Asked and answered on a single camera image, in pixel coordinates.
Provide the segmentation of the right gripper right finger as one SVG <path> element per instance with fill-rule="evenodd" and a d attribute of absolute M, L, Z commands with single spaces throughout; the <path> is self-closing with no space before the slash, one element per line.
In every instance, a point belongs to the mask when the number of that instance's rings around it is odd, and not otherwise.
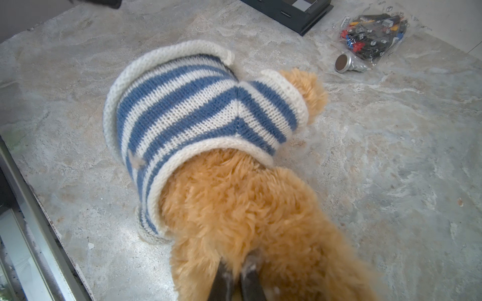
<path fill-rule="evenodd" d="M 259 258 L 248 255 L 240 273 L 240 291 L 243 301 L 266 301 L 266 295 L 261 286 L 257 265 Z"/>

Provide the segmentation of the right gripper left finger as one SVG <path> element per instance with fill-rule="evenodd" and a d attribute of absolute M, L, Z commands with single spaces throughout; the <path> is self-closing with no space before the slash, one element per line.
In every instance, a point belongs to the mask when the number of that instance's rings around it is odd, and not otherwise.
<path fill-rule="evenodd" d="M 231 301 L 234 289 L 233 273 L 227 264 L 221 260 L 207 301 Z"/>

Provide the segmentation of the brown teddy bear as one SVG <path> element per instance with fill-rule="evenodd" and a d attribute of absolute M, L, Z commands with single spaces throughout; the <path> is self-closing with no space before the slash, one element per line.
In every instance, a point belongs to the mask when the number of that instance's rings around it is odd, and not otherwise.
<path fill-rule="evenodd" d="M 377 299 L 366 264 L 290 170 L 210 150 L 172 174 L 159 204 L 180 300 L 207 300 L 217 272 L 236 285 L 256 272 L 269 300 Z"/>

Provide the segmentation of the striped knit bear sweater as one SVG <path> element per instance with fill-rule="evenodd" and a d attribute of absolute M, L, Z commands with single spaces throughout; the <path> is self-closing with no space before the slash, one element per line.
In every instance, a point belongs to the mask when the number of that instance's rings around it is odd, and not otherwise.
<path fill-rule="evenodd" d="M 278 71 L 242 81 L 234 60 L 211 41 L 161 47 L 130 63 L 107 94 L 105 142 L 136 186 L 137 230 L 150 244 L 170 239 L 158 199 L 183 163 L 212 149 L 237 149 L 269 166 L 308 123 L 301 92 Z"/>

